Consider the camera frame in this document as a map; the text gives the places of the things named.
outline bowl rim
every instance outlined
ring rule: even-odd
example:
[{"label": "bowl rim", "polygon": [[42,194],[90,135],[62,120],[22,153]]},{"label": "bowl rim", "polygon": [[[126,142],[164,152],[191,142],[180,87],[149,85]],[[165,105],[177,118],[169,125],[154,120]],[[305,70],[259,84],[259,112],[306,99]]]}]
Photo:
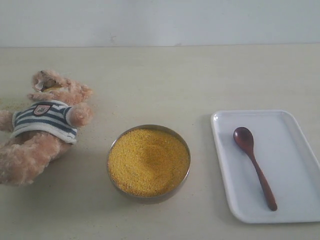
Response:
[{"label": "bowl rim", "polygon": [[[126,135],[127,133],[129,132],[132,132],[134,130],[139,130],[139,129],[149,129],[149,130],[159,130],[159,131],[162,131],[162,132],[165,132],[165,133],[168,133],[170,134],[171,136],[177,138],[186,148],[186,151],[188,153],[188,156],[189,156],[189,161],[188,161],[188,169],[185,173],[185,176],[183,177],[183,179],[180,181],[180,183],[175,186],[172,190],[168,191],[168,192],[165,192],[165,193],[162,193],[160,195],[156,195],[156,196],[139,196],[139,195],[134,195],[132,193],[128,193],[124,190],[122,190],[117,184],[116,182],[114,181],[114,179],[111,177],[110,175],[110,171],[109,171],[109,155],[112,151],[112,149],[114,148],[114,146],[116,145],[116,143],[118,142],[118,140],[123,137],[124,135]],[[163,126],[163,125],[158,125],[158,124],[143,124],[143,125],[137,125],[137,126],[134,126],[134,127],[131,127],[129,128],[128,130],[124,131],[123,133],[121,133],[114,141],[113,143],[111,144],[108,152],[107,152],[107,155],[106,155],[106,171],[107,171],[107,174],[108,174],[108,177],[110,178],[112,184],[119,190],[121,191],[122,193],[126,194],[127,196],[130,196],[130,197],[133,197],[133,198],[136,198],[136,199],[158,199],[158,198],[161,198],[161,197],[164,197],[164,196],[167,196],[169,194],[172,194],[173,192],[175,192],[177,189],[179,189],[179,187],[186,181],[188,175],[189,175],[189,172],[190,172],[190,166],[191,166],[191,153],[190,153],[190,149],[189,149],[189,146],[187,144],[187,142],[184,140],[184,138],[179,134],[177,133],[176,131],[166,127],[166,126]]]}]

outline spoon handle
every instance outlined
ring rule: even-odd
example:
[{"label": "spoon handle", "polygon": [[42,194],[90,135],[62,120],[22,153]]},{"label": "spoon handle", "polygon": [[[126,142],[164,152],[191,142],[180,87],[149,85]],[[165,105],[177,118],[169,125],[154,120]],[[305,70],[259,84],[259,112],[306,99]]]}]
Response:
[{"label": "spoon handle", "polygon": [[271,188],[268,184],[268,181],[264,173],[262,172],[261,168],[259,167],[253,152],[249,154],[249,158],[251,159],[251,162],[255,168],[256,174],[258,175],[258,178],[262,187],[262,191],[268,207],[270,208],[270,210],[276,211],[278,209],[278,206],[277,206],[274,194],[272,193]]}]

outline metal bowl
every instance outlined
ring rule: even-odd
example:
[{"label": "metal bowl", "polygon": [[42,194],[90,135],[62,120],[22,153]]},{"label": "metal bowl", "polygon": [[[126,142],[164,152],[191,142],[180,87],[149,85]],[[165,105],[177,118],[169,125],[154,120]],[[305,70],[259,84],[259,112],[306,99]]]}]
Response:
[{"label": "metal bowl", "polygon": [[[116,145],[117,141],[124,135],[126,135],[127,133],[131,132],[131,131],[134,131],[134,130],[138,130],[138,129],[149,129],[149,130],[158,130],[158,131],[162,131],[162,132],[165,132],[165,133],[168,133],[170,135],[172,135],[173,137],[175,137],[176,139],[178,139],[186,148],[186,151],[188,153],[188,169],[187,169],[187,172],[184,176],[184,178],[182,179],[182,181],[172,190],[170,190],[169,192],[166,192],[166,193],[162,193],[160,195],[157,195],[157,196],[137,196],[137,195],[133,195],[131,193],[128,193],[124,190],[122,190],[117,184],[116,182],[113,180],[113,178],[111,177],[110,175],[110,171],[109,171],[109,155],[110,155],[110,152],[112,151],[113,147]],[[133,128],[130,128],[128,129],[127,131],[123,132],[120,136],[118,136],[118,138],[112,143],[108,153],[107,153],[107,160],[106,160],[106,170],[107,170],[107,173],[108,173],[108,176],[111,180],[111,182],[113,183],[113,185],[116,187],[117,190],[119,190],[122,194],[124,194],[125,196],[127,197],[130,197],[130,198],[134,198],[136,200],[165,200],[167,198],[170,198],[182,185],[183,183],[185,182],[187,176],[189,175],[189,170],[190,170],[190,163],[191,163],[191,154],[190,154],[190,150],[189,150],[189,147],[186,143],[186,141],[178,134],[176,133],[175,131],[173,131],[172,129],[170,128],[167,128],[165,126],[161,126],[161,125],[155,125],[155,124],[146,124],[146,125],[139,125],[139,126],[135,126]]]}]

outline teddy bear head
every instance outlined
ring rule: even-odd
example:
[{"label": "teddy bear head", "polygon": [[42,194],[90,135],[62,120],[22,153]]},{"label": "teddy bear head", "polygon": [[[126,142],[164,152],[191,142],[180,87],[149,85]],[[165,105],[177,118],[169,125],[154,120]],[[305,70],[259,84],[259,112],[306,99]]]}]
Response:
[{"label": "teddy bear head", "polygon": [[87,85],[61,76],[53,70],[42,70],[32,78],[35,93],[28,94],[32,101],[57,100],[70,106],[86,101],[93,93]]}]

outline white wall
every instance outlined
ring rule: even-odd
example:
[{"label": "white wall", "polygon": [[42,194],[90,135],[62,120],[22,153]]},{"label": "white wall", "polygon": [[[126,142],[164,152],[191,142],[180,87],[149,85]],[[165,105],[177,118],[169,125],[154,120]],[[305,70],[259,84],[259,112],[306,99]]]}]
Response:
[{"label": "white wall", "polygon": [[0,47],[320,42],[320,0],[0,0]]}]

